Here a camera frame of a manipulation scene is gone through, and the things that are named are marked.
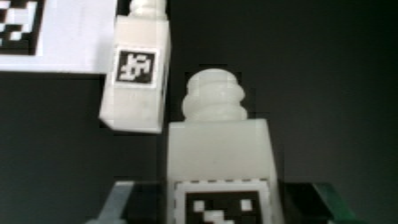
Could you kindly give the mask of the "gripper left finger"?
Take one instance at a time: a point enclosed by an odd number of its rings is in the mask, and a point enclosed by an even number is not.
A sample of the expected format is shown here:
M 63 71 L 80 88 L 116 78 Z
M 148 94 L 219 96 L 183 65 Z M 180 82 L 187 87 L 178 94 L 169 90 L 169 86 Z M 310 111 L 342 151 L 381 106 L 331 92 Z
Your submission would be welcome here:
M 155 224 L 162 187 L 157 181 L 118 181 L 98 216 L 86 224 Z

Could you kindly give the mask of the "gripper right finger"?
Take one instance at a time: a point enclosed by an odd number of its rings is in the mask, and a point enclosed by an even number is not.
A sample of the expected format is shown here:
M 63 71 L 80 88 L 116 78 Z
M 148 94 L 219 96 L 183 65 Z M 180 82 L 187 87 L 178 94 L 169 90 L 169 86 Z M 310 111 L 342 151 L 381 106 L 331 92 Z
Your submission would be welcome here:
M 287 224 L 368 224 L 356 216 L 331 183 L 281 183 Z

